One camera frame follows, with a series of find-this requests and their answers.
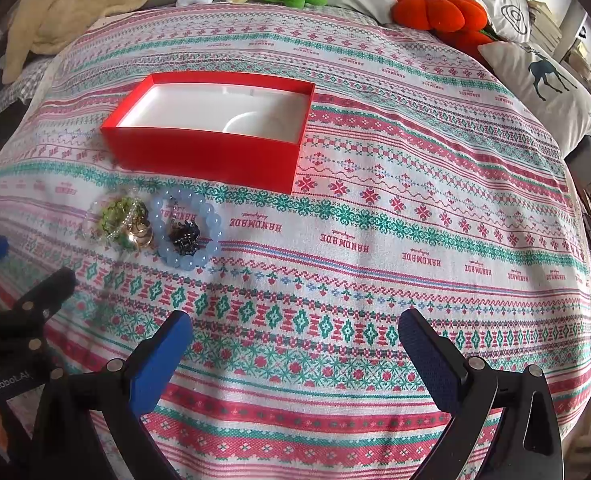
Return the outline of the gold hoop earrings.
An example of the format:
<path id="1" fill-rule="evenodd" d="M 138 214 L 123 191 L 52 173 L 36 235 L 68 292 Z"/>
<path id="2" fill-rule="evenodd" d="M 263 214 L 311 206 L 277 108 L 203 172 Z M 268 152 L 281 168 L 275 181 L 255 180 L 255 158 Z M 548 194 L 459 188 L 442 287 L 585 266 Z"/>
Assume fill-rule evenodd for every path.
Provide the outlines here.
<path id="1" fill-rule="evenodd" d="M 126 226 L 126 246 L 129 249 L 143 250 L 152 244 L 153 231 L 148 220 L 132 220 Z"/>

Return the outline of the black hair claw clip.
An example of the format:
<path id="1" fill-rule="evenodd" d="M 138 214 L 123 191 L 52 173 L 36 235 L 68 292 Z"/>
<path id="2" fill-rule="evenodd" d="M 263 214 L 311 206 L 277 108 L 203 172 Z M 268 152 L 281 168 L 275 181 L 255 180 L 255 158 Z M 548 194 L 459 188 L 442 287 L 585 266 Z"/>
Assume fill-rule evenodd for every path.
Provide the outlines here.
<path id="1" fill-rule="evenodd" d="M 177 221 L 170 229 L 168 238 L 178 255 L 193 256 L 200 247 L 200 235 L 196 221 Z"/>

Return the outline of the red jewelry box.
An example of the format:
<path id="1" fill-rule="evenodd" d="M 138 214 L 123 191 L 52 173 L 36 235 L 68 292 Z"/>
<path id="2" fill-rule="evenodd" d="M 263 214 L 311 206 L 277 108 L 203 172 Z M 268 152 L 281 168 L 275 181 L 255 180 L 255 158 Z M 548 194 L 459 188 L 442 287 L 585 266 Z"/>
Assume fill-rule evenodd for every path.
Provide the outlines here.
<path id="1" fill-rule="evenodd" d="M 101 132 L 124 169 L 289 194 L 315 91 L 254 73 L 153 73 Z"/>

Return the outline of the beige quilted blanket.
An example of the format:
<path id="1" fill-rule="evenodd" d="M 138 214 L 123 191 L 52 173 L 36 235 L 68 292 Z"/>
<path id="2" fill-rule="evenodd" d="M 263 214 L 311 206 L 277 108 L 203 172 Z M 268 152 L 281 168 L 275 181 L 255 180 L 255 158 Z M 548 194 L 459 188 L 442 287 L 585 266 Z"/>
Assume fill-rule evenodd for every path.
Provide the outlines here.
<path id="1" fill-rule="evenodd" d="M 59 53 L 94 22 L 135 11 L 148 0 L 20 0 L 9 31 L 2 82 L 21 75 L 27 55 Z"/>

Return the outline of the patterned handmade bedspread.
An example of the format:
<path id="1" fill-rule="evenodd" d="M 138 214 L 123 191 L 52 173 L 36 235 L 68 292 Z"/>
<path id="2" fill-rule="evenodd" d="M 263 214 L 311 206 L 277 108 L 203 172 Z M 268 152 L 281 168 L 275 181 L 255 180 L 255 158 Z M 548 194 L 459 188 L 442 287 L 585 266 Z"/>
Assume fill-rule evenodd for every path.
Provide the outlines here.
<path id="1" fill-rule="evenodd" d="M 222 217 L 201 269 L 90 234 L 120 168 L 100 127 L 175 70 L 315 84 L 292 191 L 184 180 Z M 0 153 L 0 307 L 60 266 L 47 326 L 71 372 L 126 356 L 169 311 L 194 341 L 144 418 L 187 479 L 406 479 L 447 418 L 397 336 L 414 308 L 464 354 L 545 373 L 567 434 L 591 396 L 591 257 L 551 135 L 479 63 L 352 11 L 213 3 L 130 14 L 62 52 Z"/>

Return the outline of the white deer print pillow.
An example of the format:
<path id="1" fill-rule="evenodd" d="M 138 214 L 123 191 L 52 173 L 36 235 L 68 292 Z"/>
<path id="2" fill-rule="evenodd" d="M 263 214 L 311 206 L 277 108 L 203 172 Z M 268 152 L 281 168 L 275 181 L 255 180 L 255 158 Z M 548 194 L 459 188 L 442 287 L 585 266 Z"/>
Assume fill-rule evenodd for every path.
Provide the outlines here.
<path id="1" fill-rule="evenodd" d="M 496 77 L 518 98 L 568 156 L 591 136 L 591 94 L 534 44 L 495 41 L 478 47 Z"/>

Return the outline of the orange pumpkin plush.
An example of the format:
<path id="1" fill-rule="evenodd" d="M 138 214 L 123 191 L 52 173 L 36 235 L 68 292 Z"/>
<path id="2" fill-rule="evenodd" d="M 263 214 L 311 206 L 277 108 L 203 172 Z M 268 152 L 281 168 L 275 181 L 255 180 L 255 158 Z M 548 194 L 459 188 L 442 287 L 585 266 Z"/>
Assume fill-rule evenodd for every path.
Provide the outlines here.
<path id="1" fill-rule="evenodd" d="M 395 0 L 391 18 L 397 25 L 425 30 L 480 62 L 479 47 L 495 41 L 486 34 L 486 10 L 475 0 Z"/>

